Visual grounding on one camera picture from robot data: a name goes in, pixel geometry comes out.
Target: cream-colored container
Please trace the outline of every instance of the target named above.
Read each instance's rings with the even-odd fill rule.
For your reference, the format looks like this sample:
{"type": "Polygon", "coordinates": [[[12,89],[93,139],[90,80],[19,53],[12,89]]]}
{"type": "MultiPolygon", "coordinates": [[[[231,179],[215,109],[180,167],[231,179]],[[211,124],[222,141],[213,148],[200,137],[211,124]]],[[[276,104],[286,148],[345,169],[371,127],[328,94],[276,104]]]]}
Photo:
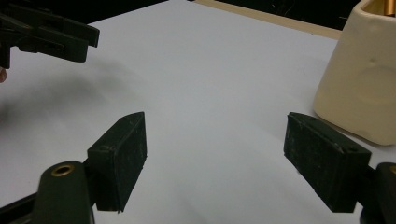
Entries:
{"type": "Polygon", "coordinates": [[[396,18],[384,0],[352,10],[318,86],[315,112],[379,145],[396,143],[396,18]]]}

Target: beige cup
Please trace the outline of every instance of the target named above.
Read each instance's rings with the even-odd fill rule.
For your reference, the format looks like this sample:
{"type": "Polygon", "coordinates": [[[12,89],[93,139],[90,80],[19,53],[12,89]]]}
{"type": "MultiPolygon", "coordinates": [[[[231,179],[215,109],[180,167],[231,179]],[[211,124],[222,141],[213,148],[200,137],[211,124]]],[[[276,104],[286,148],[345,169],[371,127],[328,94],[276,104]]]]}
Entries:
{"type": "Polygon", "coordinates": [[[396,18],[384,0],[352,10],[318,86],[315,112],[379,145],[396,143],[396,18]]]}

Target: white table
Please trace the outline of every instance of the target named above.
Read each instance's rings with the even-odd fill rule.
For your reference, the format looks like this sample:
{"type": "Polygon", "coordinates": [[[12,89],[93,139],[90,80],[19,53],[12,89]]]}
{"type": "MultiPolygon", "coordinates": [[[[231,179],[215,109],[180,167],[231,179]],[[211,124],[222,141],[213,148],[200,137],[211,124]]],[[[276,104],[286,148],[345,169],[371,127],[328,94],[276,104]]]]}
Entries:
{"type": "MultiPolygon", "coordinates": [[[[359,223],[333,214],[283,156],[336,41],[184,0],[94,23],[86,63],[12,50],[0,87],[0,206],[146,112],[148,159],[124,213],[96,223],[359,223]]],[[[369,146],[371,165],[395,147],[369,146]]]]}

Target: table surface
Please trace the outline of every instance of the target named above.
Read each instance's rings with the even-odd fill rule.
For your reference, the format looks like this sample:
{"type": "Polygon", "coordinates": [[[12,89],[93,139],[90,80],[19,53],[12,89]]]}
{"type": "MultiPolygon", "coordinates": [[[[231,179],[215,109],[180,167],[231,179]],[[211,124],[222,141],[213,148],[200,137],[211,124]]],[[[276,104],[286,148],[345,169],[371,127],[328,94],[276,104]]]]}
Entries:
{"type": "MultiPolygon", "coordinates": [[[[145,111],[148,159],[124,213],[96,223],[359,223],[333,214],[283,155],[290,111],[312,102],[336,40],[171,0],[92,26],[85,63],[12,50],[0,88],[0,205],[145,111]]],[[[371,165],[396,161],[376,147],[371,165]]]]}

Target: brass screw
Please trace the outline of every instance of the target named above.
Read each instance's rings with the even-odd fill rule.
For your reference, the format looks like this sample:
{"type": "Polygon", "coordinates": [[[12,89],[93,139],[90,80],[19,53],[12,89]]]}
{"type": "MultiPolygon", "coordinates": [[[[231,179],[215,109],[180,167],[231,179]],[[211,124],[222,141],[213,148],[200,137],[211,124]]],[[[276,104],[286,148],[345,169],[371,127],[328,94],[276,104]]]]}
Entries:
{"type": "Polygon", "coordinates": [[[71,164],[66,164],[66,165],[61,165],[56,167],[55,169],[52,170],[51,174],[53,176],[63,176],[63,175],[68,175],[72,173],[74,170],[74,166],[71,164]]]}
{"type": "Polygon", "coordinates": [[[390,166],[389,169],[396,175],[396,166],[390,166]]]}

